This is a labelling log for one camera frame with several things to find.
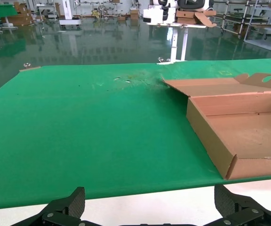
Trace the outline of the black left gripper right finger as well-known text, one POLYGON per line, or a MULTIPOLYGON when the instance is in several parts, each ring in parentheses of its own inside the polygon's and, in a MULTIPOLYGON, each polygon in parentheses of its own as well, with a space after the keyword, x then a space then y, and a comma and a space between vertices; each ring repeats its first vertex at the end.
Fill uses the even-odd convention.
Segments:
POLYGON ((234 194, 217 184, 214 198, 222 218, 208 223, 209 226, 271 226, 271 211, 249 196, 234 194))

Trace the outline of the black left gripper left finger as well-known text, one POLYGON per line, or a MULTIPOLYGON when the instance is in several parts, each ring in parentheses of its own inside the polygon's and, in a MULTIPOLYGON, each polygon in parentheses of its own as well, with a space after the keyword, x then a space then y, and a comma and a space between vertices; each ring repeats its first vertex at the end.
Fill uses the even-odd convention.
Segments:
POLYGON ((65 198, 52 200, 38 214, 13 224, 14 226, 95 226, 81 220, 85 210, 85 188, 77 187, 65 198))

